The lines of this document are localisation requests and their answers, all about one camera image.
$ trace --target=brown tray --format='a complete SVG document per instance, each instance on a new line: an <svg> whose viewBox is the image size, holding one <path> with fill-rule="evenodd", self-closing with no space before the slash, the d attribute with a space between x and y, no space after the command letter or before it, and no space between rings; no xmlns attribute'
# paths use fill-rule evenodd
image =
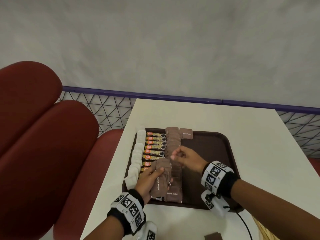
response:
<svg viewBox="0 0 320 240"><path fill-rule="evenodd" d="M146 132L154 133L166 133L165 129L157 128L146 128ZM137 134L135 135L130 158L128 161L127 169L125 172L126 177L128 175L128 169L131 164L132 150L134 149L134 144L136 143ZM207 132L207 131L194 131L193 139L181 139L181 145L193 149L198 153L204 160L208 162L220 161L223 164L234 170L239 177L238 168L235 159L232 154L231 146L229 140L221 133L218 132ZM182 203L175 202L163 202L151 199L149 204L155 205L165 205L165 206L179 206L188 207L194 209L209 210L206 204L201 199L201 194L206 190L204 186L201 185L201 175L192 172L188 168L184 167L182 169ZM127 192L127 187L125 181L122 183L122 192ZM230 212L240 212L243 208L237 204L234 200L225 198L226 202L230 205Z"/></svg>

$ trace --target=purple metal bar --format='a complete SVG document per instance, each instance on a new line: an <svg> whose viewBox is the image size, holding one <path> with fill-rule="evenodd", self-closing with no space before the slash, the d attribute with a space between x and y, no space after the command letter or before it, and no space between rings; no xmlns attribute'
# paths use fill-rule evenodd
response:
<svg viewBox="0 0 320 240"><path fill-rule="evenodd" d="M93 88L77 88L77 87L67 87L67 86L63 86L62 90L65 92L89 93L89 94L136 98L136 99L153 99L153 100L166 100L166 101L202 103L202 104L222 104L222 101L220 99L212 99L212 98L170 96L170 95L160 95L160 94L123 92L123 91L113 91L113 90L103 90L103 89L93 89Z"/></svg>
<svg viewBox="0 0 320 240"><path fill-rule="evenodd" d="M283 112L320 115L320 108L282 105L282 104L255 103L255 102L246 102L246 101L235 101L235 100L226 100L226 99L220 100L220 99L200 98L200 97L170 96L170 95L160 95L160 94L123 92L123 91L113 91L113 90L103 90L103 89L93 89L93 88L77 88L77 87L67 87L67 86L63 86L63 91L89 93L89 94L106 95L106 96L116 96L116 97L126 97L126 98L137 98L137 99L153 99L153 100L166 100L166 101L202 103L202 104L220 104L220 105L253 107L253 108L263 108L263 109L275 109L277 111L283 111Z"/></svg>
<svg viewBox="0 0 320 240"><path fill-rule="evenodd" d="M245 102L245 101L226 100L226 99L222 100L222 104L232 105L232 106L242 106L242 107L263 108L263 109L275 109L277 111L283 111L283 112L320 115L320 108L312 108L312 107L255 103L255 102Z"/></svg>

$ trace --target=white table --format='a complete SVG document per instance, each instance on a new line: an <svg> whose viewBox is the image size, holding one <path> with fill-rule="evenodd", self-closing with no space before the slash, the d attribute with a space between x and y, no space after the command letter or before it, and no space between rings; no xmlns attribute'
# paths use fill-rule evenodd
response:
<svg viewBox="0 0 320 240"><path fill-rule="evenodd" d="M110 204L121 193L138 125L178 126L224 134L243 180L320 218L320 178L274 110L137 99L81 239L106 218ZM158 226L157 239L204 239L204 235L216 231L225 240L250 239L234 213L218 219L208 210L152 204L144 209L147 219ZM253 239L258 239L258 228L250 214L240 214Z"/></svg>

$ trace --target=hand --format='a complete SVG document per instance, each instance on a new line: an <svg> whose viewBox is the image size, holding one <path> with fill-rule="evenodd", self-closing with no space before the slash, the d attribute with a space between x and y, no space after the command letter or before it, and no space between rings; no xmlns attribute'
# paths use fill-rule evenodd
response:
<svg viewBox="0 0 320 240"><path fill-rule="evenodd" d="M170 157L174 161L178 161L183 166L191 169L192 171L202 173L204 167L208 164L206 160L198 155L194 150L187 148L183 145L175 149Z"/></svg>
<svg viewBox="0 0 320 240"><path fill-rule="evenodd" d="M147 170L145 170L142 174L140 174L140 177L134 189L138 191L138 193L143 198L144 205L146 205L151 199L150 190L154 185L157 177L159 177L164 170L165 168L162 167L154 171L154 168L150 167Z"/></svg>

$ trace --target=black cable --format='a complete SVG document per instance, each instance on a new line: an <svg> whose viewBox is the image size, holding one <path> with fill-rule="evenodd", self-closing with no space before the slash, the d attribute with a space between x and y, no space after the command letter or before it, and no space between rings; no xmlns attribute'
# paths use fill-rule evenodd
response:
<svg viewBox="0 0 320 240"><path fill-rule="evenodd" d="M248 230L248 232L249 232L249 235L250 235L250 239L252 240L252 236L251 236L251 233L250 233L250 231L249 231L249 228L248 228L247 224L245 223L245 221L242 219L242 217L239 215L238 212L236 212L236 214L240 217L240 219L242 220L242 222L243 222L244 225L246 226L246 228L247 228L247 230Z"/></svg>

